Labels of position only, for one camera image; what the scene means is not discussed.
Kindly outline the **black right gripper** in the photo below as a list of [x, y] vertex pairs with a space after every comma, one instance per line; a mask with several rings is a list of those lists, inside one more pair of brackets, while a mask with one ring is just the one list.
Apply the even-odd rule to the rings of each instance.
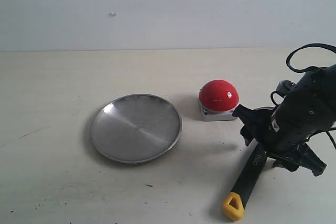
[[270, 106], [249, 109], [239, 104], [233, 116], [244, 125], [240, 134], [245, 145], [256, 140], [272, 153], [273, 167], [290, 172], [303, 167], [320, 176], [327, 165], [306, 143], [299, 143], [335, 122], [335, 65], [306, 72], [276, 110]]

